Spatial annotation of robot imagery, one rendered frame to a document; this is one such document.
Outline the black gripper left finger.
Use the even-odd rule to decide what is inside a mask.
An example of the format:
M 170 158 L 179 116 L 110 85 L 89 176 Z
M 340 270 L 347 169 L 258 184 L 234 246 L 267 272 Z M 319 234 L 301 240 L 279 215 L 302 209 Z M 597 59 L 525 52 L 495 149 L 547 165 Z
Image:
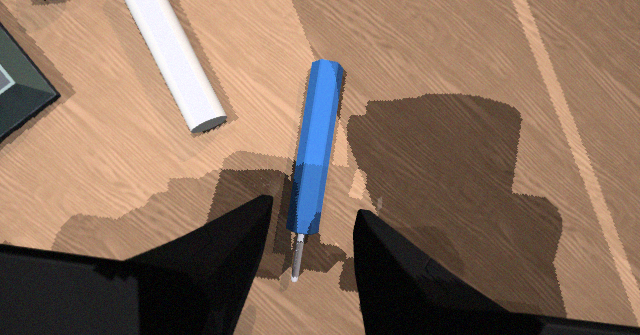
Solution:
M 124 260 L 0 244 L 0 335 L 233 335 L 272 205 L 260 195 Z

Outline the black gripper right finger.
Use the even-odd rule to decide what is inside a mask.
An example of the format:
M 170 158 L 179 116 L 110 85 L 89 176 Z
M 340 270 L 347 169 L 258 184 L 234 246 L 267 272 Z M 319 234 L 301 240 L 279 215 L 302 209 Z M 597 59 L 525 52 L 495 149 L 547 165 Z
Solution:
M 514 313 L 460 280 L 370 210 L 353 229 L 366 335 L 640 335 L 640 327 Z

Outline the white cylinder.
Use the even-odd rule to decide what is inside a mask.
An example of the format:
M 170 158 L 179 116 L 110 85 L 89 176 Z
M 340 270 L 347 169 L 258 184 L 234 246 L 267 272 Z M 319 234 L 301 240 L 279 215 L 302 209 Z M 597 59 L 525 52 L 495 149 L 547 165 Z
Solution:
M 169 0 L 124 0 L 191 133 L 227 119 Z

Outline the grey keyboard with white letter keys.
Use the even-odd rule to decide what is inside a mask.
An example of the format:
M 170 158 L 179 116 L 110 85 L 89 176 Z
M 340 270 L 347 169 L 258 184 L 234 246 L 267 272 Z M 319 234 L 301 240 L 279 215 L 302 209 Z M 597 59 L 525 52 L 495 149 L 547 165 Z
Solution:
M 0 142 L 60 96 L 0 23 Z

